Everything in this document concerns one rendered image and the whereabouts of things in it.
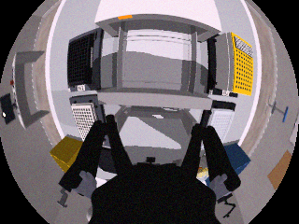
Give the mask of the blue bin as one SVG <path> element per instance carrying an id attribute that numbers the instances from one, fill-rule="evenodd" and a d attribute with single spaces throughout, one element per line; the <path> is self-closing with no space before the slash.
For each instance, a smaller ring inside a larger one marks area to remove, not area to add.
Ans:
<path id="1" fill-rule="evenodd" d="M 247 167 L 251 159 L 244 152 L 244 150 L 238 145 L 238 143 L 224 146 L 224 148 L 232 167 L 236 171 L 237 175 L 239 175 Z M 209 187 L 210 184 L 209 177 L 205 181 L 206 181 L 206 185 Z"/>

